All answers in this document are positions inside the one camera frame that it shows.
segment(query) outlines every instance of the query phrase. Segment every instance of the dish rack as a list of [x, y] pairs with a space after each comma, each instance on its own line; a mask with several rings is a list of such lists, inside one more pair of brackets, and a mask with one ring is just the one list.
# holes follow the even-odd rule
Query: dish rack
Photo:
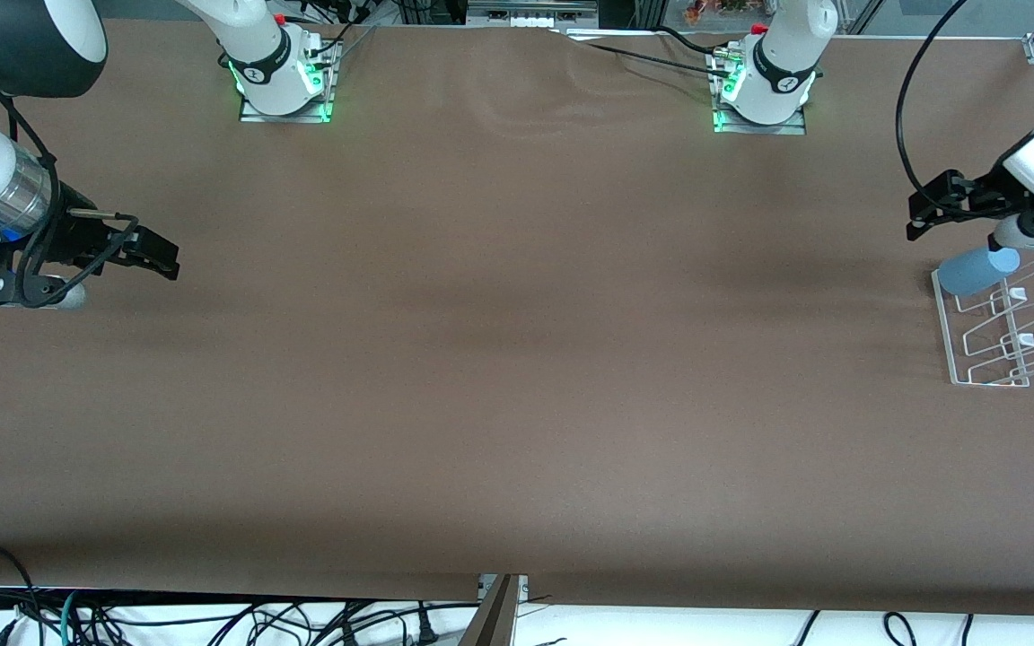
[[1029, 388], [1034, 377], [1034, 260], [993, 290], [961, 298], [932, 273], [953, 384]]

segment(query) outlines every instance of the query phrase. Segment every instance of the brown table surface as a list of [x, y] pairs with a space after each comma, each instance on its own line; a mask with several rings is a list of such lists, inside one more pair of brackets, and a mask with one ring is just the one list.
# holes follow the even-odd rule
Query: brown table surface
[[[377, 30], [333, 123], [239, 124], [204, 25], [107, 29], [89, 94], [20, 103], [183, 270], [0, 309], [40, 584], [1034, 612], [1034, 386], [949, 384], [929, 296], [990, 223], [903, 236], [915, 41], [833, 41], [809, 134], [748, 136], [522, 29]], [[908, 102], [924, 179], [1031, 126], [1016, 41], [937, 44]]]

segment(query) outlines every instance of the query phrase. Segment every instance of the mounting plate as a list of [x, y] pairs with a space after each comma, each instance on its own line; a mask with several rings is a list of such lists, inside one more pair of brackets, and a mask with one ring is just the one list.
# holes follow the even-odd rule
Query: mounting plate
[[[721, 58], [713, 57], [712, 54], [704, 55], [704, 62], [711, 70], [726, 70], [733, 72], [736, 63], [731, 60], [722, 61]], [[739, 116], [736, 107], [731, 103], [721, 99], [725, 83], [729, 79], [722, 79], [709, 75], [709, 90], [712, 92], [712, 130], [716, 132], [738, 132], [741, 134], [804, 134], [804, 111], [796, 107], [796, 112], [784, 123], [774, 126], [762, 126], [760, 123], [752, 123], [748, 119]]]
[[[321, 36], [311, 32], [312, 37], [316, 37], [316, 44], [313, 48], [321, 48]], [[245, 95], [242, 95], [242, 107], [238, 112], [238, 121], [242, 123], [330, 123], [333, 119], [333, 98], [337, 94], [337, 70], [341, 65], [341, 53], [344, 49], [343, 40], [337, 41], [333, 48], [326, 53], [318, 54], [318, 57], [309, 58], [309, 65], [323, 65], [320, 71], [309, 73], [311, 82], [320, 82], [324, 87], [322, 93], [305, 103], [300, 111], [282, 116], [274, 116], [260, 113]]]

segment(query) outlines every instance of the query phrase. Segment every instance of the black strap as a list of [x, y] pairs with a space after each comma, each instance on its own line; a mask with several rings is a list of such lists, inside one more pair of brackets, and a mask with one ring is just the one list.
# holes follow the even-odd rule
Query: black strap
[[290, 60], [290, 33], [284, 29], [278, 31], [282, 33], [282, 41], [279, 42], [278, 49], [274, 50], [274, 53], [263, 58], [262, 61], [245, 63], [239, 61], [238, 58], [230, 57], [230, 64], [251, 85], [266, 85], [270, 82], [270, 78], [274, 76], [274, 72], [282, 68], [282, 65], [285, 65], [286, 61]]
[[765, 57], [763, 37], [756, 41], [755, 48], [752, 48], [752, 60], [756, 62], [756, 71], [760, 72], [760, 76], [768, 79], [768, 85], [772, 86], [772, 91], [777, 94], [792, 94], [797, 87], [800, 87], [801, 83], [813, 75], [813, 70], [816, 69], [815, 64], [800, 71], [779, 68], [772, 64], [772, 61], [768, 60], [768, 57]]

